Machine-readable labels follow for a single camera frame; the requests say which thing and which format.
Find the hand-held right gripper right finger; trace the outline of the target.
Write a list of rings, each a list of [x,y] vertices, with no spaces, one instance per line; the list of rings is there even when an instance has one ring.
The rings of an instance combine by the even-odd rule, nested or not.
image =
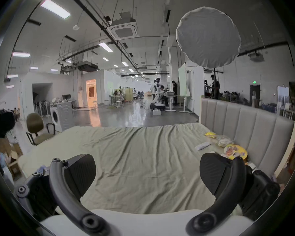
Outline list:
[[[261,170],[253,171],[240,156],[229,159],[206,153],[201,157],[199,172],[216,200],[187,223],[186,232],[192,236],[212,232],[237,205],[244,217],[257,220],[274,203],[281,190],[278,183]]]

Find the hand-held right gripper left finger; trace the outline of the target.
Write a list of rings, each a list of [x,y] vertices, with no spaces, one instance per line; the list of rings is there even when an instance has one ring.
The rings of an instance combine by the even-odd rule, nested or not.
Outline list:
[[[70,159],[53,158],[50,166],[41,166],[16,188],[16,198],[38,221],[55,215],[59,207],[64,215],[84,233],[107,236],[110,226],[81,203],[96,176],[92,155],[80,154]]]

